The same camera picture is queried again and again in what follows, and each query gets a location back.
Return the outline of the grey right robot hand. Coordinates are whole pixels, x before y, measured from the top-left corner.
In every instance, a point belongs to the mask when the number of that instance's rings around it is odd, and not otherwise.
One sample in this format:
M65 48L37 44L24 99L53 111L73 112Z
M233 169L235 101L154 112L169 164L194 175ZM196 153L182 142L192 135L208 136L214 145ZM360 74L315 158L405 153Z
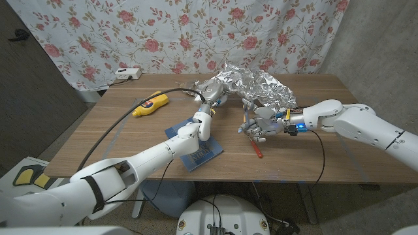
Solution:
M267 136L284 131L281 118L277 118L272 109L257 106L247 99L242 99L242 102L245 120L238 128L239 134L245 134L255 142L265 142Z

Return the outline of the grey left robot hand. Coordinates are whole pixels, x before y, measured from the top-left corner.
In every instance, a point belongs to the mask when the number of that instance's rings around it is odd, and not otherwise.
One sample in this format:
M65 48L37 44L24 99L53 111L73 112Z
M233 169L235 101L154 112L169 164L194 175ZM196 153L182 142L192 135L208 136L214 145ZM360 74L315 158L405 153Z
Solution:
M201 92L204 101L198 111L209 114L214 107L223 106L227 101L227 88L215 80L208 80L202 85Z

